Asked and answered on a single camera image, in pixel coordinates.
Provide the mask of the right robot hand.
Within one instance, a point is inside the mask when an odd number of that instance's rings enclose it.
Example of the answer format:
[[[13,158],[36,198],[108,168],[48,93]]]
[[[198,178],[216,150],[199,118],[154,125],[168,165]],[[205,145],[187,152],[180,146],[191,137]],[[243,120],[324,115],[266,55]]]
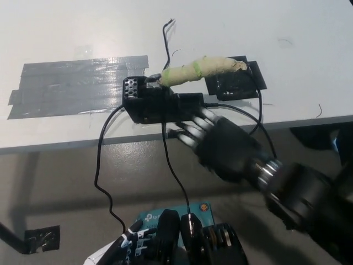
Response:
[[[202,166],[220,179],[255,183],[261,168],[275,160],[248,132],[214,112],[200,108],[190,116],[192,124],[178,121],[177,138],[190,147]]]

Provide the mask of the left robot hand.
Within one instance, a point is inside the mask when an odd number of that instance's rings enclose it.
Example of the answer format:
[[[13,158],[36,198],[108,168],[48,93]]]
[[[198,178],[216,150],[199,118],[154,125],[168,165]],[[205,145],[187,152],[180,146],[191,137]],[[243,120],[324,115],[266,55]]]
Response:
[[[134,264],[146,252],[157,229],[143,229],[142,226],[143,220],[137,220],[116,240],[108,264]]]

